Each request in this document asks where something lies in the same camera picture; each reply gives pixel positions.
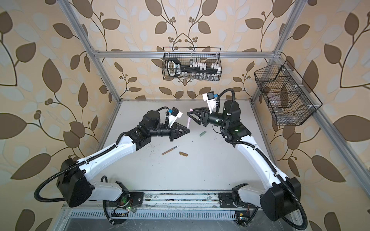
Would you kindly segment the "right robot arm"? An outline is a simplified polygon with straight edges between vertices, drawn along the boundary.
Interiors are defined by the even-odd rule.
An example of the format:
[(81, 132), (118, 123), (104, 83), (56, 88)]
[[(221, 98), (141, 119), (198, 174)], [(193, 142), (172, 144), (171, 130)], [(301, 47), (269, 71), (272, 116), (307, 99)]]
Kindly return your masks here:
[(298, 210), (306, 220), (300, 203), (300, 182), (296, 178), (289, 178), (262, 152), (252, 133), (242, 124), (241, 109), (237, 102), (226, 101), (221, 112), (207, 106), (195, 108), (187, 115), (199, 125), (219, 127), (224, 140), (241, 152), (259, 176), (264, 186), (262, 191), (247, 183), (232, 189), (235, 206), (252, 204), (261, 208), (270, 220), (281, 218), (289, 224), (292, 221), (286, 215)]

